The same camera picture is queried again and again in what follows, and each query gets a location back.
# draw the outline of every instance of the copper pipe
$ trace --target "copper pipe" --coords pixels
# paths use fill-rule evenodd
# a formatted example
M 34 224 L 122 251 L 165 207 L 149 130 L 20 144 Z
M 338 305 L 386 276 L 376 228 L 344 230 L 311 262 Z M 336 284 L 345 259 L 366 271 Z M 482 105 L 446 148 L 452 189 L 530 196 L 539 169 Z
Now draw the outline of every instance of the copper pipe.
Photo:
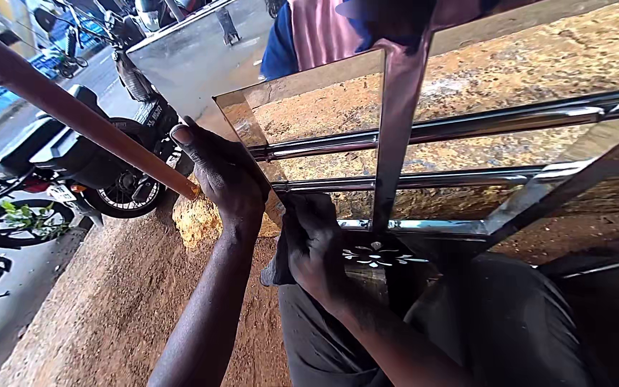
M 188 199 L 197 186 L 81 101 L 39 73 L 0 41 L 0 85 Z

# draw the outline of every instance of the dirt floor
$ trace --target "dirt floor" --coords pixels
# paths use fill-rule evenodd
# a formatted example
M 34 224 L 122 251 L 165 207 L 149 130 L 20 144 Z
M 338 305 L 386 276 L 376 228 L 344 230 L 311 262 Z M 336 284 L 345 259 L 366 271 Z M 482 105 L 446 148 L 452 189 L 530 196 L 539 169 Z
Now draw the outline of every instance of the dirt floor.
M 93 229 L 0 372 L 0 386 L 144 385 L 218 237 L 186 250 L 173 201 Z M 277 291 L 259 285 L 276 249 L 260 238 L 224 386 L 289 386 Z

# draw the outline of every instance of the black cloth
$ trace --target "black cloth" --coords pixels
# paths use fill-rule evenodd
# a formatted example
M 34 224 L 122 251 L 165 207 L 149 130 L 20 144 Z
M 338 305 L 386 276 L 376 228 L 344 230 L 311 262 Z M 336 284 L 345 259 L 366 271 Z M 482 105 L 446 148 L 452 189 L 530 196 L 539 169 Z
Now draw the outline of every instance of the black cloth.
M 570 307 L 538 270 L 486 253 L 434 289 L 405 320 L 468 367 L 479 385 L 600 384 Z M 350 332 L 300 286 L 280 286 L 279 308 L 294 386 L 391 385 Z

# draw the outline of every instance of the person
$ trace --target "person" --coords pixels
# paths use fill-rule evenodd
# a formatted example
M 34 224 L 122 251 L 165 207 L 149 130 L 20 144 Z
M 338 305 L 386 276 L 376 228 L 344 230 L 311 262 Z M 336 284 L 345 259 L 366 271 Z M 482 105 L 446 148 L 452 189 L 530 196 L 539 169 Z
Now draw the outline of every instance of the person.
M 270 189 L 241 144 L 186 123 L 171 136 L 193 159 L 223 231 L 149 386 L 220 384 Z M 294 386 L 607 385 L 593 372 L 570 307 L 538 270 L 479 256 L 450 278 L 456 286 L 445 286 L 444 276 L 435 298 L 423 295 L 417 303 L 429 304 L 429 315 L 408 313 L 408 323 L 348 281 L 329 196 L 283 202 L 279 243 L 296 284 L 279 287 L 279 308 Z
M 517 3 L 522 0 L 505 0 Z M 493 13 L 502 0 L 267 0 L 274 17 L 260 73 L 271 81 L 369 49 L 412 56 L 434 32 Z

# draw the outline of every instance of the chrome rail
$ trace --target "chrome rail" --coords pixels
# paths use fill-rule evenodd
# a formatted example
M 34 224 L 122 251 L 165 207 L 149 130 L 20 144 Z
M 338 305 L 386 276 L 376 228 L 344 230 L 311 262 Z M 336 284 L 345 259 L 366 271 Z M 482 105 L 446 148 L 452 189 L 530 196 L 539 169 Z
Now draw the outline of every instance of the chrome rail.
M 468 169 L 462 171 L 404 173 L 400 175 L 398 189 L 437 187 L 469 187 L 480 185 L 524 185 L 544 170 L 547 165 L 522 167 Z M 619 174 L 609 180 L 619 180 Z M 331 178 L 272 182 L 279 193 L 316 194 L 320 192 L 373 191 L 374 176 Z
M 619 91 L 423 121 L 413 124 L 409 143 L 432 143 L 598 123 L 601 120 L 619 119 L 619 111 L 616 114 L 606 115 L 618 104 Z M 378 144 L 378 137 L 378 130 L 371 129 L 255 146 L 249 149 L 255 160 L 273 161 L 373 149 Z

